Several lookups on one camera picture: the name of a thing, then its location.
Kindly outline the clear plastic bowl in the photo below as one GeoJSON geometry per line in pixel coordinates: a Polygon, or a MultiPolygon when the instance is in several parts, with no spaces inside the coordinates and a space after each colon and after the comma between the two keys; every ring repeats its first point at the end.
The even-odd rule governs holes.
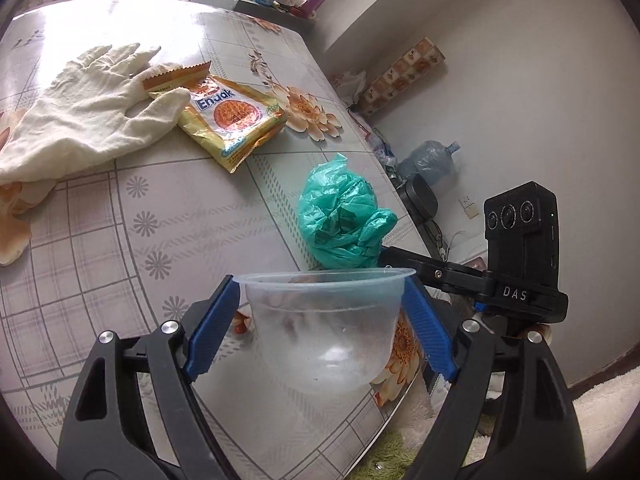
{"type": "Polygon", "coordinates": [[[245,274],[235,281],[271,373],[300,393],[342,394],[382,372],[406,281],[415,273],[369,268],[245,274]]]}

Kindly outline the green plastic bag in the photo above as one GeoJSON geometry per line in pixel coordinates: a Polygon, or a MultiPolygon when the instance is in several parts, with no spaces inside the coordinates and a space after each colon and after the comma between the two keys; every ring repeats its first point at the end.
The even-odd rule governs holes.
{"type": "Polygon", "coordinates": [[[372,185],[342,154],[311,170],[298,200],[297,223],[311,255],[326,270],[373,268],[397,214],[378,206],[372,185]]]}

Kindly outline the black rice cooker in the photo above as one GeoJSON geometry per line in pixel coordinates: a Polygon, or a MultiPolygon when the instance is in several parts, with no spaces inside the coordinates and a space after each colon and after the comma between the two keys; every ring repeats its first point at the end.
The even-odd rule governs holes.
{"type": "Polygon", "coordinates": [[[420,174],[415,174],[396,188],[411,219],[416,224],[434,220],[438,211],[438,200],[420,174]]]}

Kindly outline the empty water jug on floor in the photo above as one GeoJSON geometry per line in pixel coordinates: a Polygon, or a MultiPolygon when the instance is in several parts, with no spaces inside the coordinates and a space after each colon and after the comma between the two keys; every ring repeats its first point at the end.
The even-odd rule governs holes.
{"type": "Polygon", "coordinates": [[[399,163],[397,173],[405,180],[420,176],[427,185],[433,186],[454,174],[454,153],[459,150],[458,142],[444,145],[438,141],[425,141],[399,163]]]}

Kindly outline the yellow Enaak snack packet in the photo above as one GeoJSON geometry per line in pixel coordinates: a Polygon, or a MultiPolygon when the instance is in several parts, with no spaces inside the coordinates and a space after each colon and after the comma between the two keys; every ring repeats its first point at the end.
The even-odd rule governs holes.
{"type": "Polygon", "coordinates": [[[175,88],[190,92],[178,126],[230,172],[272,139],[288,121],[277,99],[213,75],[209,63],[179,67],[143,81],[152,99],[175,88]]]}

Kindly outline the white cloth glove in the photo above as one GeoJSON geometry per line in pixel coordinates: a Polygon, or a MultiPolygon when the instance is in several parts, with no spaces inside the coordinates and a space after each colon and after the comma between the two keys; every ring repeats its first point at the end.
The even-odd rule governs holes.
{"type": "Polygon", "coordinates": [[[143,81],[156,49],[99,46],[68,62],[11,130],[1,182],[60,180],[147,148],[177,125],[190,92],[149,101],[143,81]]]}

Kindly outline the white plastic bag on floor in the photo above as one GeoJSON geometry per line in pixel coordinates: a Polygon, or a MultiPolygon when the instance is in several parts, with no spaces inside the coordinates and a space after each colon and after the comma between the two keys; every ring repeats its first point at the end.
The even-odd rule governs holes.
{"type": "Polygon", "coordinates": [[[347,107],[353,106],[358,103],[360,96],[367,88],[367,72],[349,70],[333,78],[332,86],[336,95],[347,107]]]}

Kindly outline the patterned tall box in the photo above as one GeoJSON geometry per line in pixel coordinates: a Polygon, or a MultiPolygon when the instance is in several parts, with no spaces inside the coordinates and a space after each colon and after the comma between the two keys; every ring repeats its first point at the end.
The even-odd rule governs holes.
{"type": "Polygon", "coordinates": [[[371,116],[405,92],[418,79],[445,61],[445,55],[427,37],[408,49],[363,91],[357,110],[371,116]]]}

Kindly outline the white wall socket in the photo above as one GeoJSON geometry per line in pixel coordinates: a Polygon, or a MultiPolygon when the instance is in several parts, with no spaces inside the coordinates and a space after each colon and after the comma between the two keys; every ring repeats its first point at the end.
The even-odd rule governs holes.
{"type": "Polygon", "coordinates": [[[469,219],[474,219],[480,214],[480,208],[469,195],[462,195],[459,198],[459,204],[469,219]]]}

